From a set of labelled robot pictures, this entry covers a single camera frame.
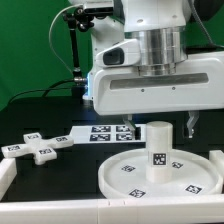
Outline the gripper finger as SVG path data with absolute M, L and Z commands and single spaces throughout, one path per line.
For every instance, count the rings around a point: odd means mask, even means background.
M 132 134 L 132 137 L 135 140 L 138 140 L 139 134 L 140 134 L 140 129 L 133 122 L 132 116 L 131 115 L 123 115 L 122 119 L 123 119 L 124 124 L 129 128 L 129 130 Z
M 187 137 L 192 138 L 194 135 L 194 126 L 196 125 L 199 119 L 199 112 L 198 111 L 189 111 L 188 112 L 188 121 L 186 123 L 186 131 Z

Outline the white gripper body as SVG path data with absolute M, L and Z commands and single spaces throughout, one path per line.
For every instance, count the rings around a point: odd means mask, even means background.
M 100 115 L 224 108 L 224 52 L 192 54 L 172 75 L 103 69 L 93 79 L 93 105 Z

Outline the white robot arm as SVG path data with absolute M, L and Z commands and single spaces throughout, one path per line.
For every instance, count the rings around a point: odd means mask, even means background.
M 224 49 L 188 54 L 194 0 L 68 0 L 80 30 L 91 31 L 87 99 L 100 115 L 186 111 L 188 134 L 199 112 L 224 108 Z

